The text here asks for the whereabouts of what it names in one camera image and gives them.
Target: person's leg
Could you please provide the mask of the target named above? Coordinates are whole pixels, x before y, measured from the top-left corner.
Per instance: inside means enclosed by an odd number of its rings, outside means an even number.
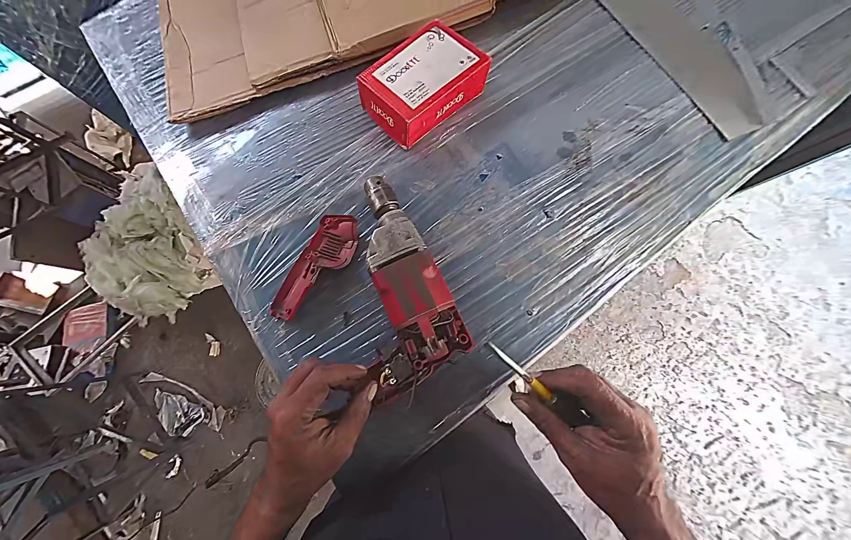
[[[380,485],[329,503],[304,538],[582,539],[508,423],[484,409]]]

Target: electric drill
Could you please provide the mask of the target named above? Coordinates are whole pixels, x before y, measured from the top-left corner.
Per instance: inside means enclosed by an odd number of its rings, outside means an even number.
[[[365,182],[378,226],[367,264],[399,345],[369,368],[379,382],[377,403],[413,390],[455,352],[473,347],[455,299],[425,242],[402,211],[395,190],[380,176]]]

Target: metal sheet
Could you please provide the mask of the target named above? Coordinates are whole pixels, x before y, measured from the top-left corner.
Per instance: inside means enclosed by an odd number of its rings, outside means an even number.
[[[762,126],[753,85],[709,25],[695,28],[672,0],[601,0],[722,136]]]

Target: red box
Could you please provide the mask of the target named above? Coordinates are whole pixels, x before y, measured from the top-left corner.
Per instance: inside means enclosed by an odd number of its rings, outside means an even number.
[[[491,56],[434,20],[359,74],[362,107],[408,150],[485,89]]]

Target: hand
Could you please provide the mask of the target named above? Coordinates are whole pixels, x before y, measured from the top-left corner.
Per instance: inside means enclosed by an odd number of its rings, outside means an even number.
[[[302,362],[269,405],[265,472],[235,526],[232,540],[282,538],[312,495],[332,480],[355,449],[378,384],[360,365]],[[316,418],[329,390],[352,393],[338,422]]]
[[[565,468],[626,536],[693,538],[665,494],[656,425],[648,411],[583,366],[542,372],[539,381],[577,396],[598,425],[572,429],[537,397],[512,395],[515,406],[552,443]]]

